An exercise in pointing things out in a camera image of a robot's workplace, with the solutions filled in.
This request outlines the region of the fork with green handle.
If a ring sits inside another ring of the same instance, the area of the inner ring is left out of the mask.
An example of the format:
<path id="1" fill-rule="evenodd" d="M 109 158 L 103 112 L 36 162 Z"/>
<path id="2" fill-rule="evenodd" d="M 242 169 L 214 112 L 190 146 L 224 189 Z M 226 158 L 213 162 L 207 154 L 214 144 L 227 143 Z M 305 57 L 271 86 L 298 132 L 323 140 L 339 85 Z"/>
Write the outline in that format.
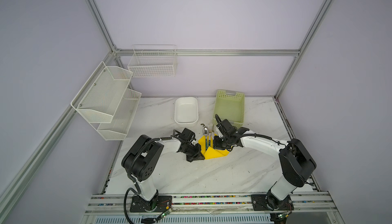
<path id="1" fill-rule="evenodd" d="M 208 135 L 208 146 L 207 146 L 207 149 L 211 147 L 212 140 L 213 140 L 213 135 L 212 135 L 212 133 L 209 133 L 209 135 Z"/>

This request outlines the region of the spoon with green handle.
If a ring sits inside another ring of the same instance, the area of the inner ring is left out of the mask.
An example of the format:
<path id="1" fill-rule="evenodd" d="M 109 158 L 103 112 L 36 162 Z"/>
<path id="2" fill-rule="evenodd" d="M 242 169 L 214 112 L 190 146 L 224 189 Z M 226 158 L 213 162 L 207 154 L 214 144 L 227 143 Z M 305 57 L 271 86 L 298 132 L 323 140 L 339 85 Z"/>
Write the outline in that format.
<path id="1" fill-rule="evenodd" d="M 209 129 L 208 129 L 207 126 L 203 127 L 203 135 L 205 137 L 205 150 L 207 150 L 208 147 L 209 147 L 209 140 L 208 140 L 208 138 L 209 138 Z"/>

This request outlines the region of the yellow paper napkin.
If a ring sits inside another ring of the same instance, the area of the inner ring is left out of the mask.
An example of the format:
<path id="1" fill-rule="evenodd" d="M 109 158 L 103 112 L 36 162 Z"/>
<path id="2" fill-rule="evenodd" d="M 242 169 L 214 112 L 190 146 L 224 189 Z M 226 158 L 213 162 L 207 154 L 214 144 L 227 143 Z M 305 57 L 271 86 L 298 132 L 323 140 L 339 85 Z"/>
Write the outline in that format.
<path id="1" fill-rule="evenodd" d="M 225 156 L 229 155 L 229 153 L 230 153 L 227 150 L 217 150 L 217 149 L 214 149 L 212 147 L 213 146 L 213 140 L 212 140 L 211 147 L 208 148 L 207 150 L 205 150 L 205 137 L 204 136 L 202 136 L 199 139 L 198 144 L 201 146 L 201 153 L 204 156 L 205 160 L 225 157 Z"/>

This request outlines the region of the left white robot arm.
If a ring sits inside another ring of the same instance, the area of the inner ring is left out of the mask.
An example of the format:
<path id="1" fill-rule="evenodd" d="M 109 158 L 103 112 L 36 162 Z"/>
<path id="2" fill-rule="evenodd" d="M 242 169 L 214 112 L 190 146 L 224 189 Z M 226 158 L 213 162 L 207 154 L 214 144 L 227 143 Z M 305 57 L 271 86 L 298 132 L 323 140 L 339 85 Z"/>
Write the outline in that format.
<path id="1" fill-rule="evenodd" d="M 158 206 L 159 191 L 154 185 L 152 173 L 159 158 L 167 153 L 183 153 L 188 162 L 205 160 L 199 144 L 193 144 L 196 134 L 185 128 L 183 131 L 173 130 L 169 137 L 151 138 L 141 135 L 131 149 L 125 154 L 121 166 L 127 177 L 133 182 L 136 200 L 145 211 L 153 211 Z"/>

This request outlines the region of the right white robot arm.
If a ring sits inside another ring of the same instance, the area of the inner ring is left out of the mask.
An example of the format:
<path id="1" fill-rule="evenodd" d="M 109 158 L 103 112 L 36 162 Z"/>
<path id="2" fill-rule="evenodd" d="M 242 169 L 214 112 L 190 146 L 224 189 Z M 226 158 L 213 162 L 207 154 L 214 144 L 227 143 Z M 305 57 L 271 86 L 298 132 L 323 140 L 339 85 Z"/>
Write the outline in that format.
<path id="1" fill-rule="evenodd" d="M 269 210 L 278 210 L 289 195 L 307 184 L 316 162 L 299 139 L 278 141 L 272 137 L 257 134 L 248 128 L 234 127 L 228 120 L 215 116 L 220 134 L 213 139 L 213 148 L 233 150 L 234 147 L 254 149 L 279 160 L 282 175 L 268 190 L 262 204 Z"/>

